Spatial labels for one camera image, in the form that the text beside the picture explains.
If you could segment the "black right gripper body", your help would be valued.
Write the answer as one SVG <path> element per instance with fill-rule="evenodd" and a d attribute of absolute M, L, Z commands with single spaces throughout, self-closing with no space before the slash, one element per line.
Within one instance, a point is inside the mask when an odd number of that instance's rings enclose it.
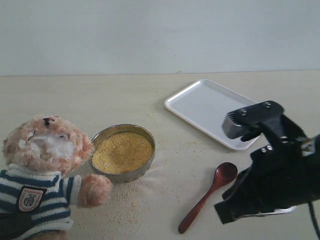
<path fill-rule="evenodd" d="M 271 146 L 250 154 L 252 164 L 214 205 L 222 224 L 276 214 L 320 199 L 320 137 L 308 138 L 282 115 L 259 124 Z"/>

